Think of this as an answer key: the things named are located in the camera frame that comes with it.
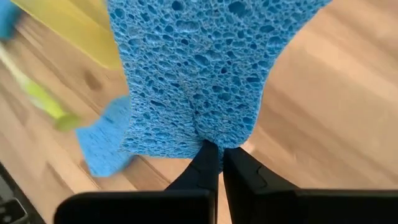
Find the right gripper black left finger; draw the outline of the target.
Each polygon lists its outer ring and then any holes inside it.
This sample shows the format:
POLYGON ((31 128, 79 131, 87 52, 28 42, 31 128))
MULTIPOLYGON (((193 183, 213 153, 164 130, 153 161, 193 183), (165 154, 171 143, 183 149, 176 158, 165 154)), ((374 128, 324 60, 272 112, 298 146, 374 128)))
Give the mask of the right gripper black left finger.
POLYGON ((86 192, 64 200, 54 224, 216 224, 219 152, 204 141, 164 190, 86 192))

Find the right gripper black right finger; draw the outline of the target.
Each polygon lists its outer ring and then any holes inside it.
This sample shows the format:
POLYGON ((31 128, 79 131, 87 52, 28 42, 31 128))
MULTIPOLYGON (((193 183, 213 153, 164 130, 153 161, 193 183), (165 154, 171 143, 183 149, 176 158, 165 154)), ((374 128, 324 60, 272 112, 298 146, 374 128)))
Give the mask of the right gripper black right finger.
POLYGON ((398 224, 398 190, 300 188, 241 148, 223 165, 233 224, 398 224))

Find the blue cellulose sponge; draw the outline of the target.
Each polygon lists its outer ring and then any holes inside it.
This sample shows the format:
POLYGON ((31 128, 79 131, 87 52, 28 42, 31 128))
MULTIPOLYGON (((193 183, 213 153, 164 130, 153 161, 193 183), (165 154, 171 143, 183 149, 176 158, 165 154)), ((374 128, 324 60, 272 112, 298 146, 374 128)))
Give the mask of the blue cellulose sponge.
POLYGON ((107 0, 129 88, 118 149, 193 158, 252 134, 268 74, 331 0, 107 0))
POLYGON ((120 149, 129 114, 129 97, 122 96, 112 100, 93 124, 75 130, 91 175, 109 177, 131 162, 133 155, 120 149))
POLYGON ((12 38, 21 10, 10 0, 0 0, 0 40, 12 38))

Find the green white dish brush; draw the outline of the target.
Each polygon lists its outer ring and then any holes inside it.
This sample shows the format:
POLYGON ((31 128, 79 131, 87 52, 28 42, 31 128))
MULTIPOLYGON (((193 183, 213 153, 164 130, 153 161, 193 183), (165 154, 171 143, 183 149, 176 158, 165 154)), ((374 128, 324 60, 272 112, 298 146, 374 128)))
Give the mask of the green white dish brush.
POLYGON ((4 44, 0 42, 0 61, 9 70, 31 102, 54 120, 54 127, 59 131, 75 129, 80 119, 77 115, 64 110, 61 104, 45 88, 31 80, 13 61, 4 44))

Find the yellow translucent plastic bin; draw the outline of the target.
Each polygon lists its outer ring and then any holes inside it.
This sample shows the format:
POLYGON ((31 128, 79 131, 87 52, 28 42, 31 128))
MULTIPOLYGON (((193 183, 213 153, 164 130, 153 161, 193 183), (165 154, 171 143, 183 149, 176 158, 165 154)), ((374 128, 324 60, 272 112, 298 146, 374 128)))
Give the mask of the yellow translucent plastic bin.
POLYGON ((106 0, 11 1, 101 66, 120 67, 106 0))

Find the black aluminium table frame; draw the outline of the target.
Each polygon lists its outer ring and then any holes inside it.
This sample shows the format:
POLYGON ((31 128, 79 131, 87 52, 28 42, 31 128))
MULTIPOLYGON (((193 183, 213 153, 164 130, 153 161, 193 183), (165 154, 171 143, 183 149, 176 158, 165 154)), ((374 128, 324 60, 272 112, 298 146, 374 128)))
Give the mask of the black aluminium table frame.
POLYGON ((46 224, 25 193, 1 163, 0 224, 46 224))

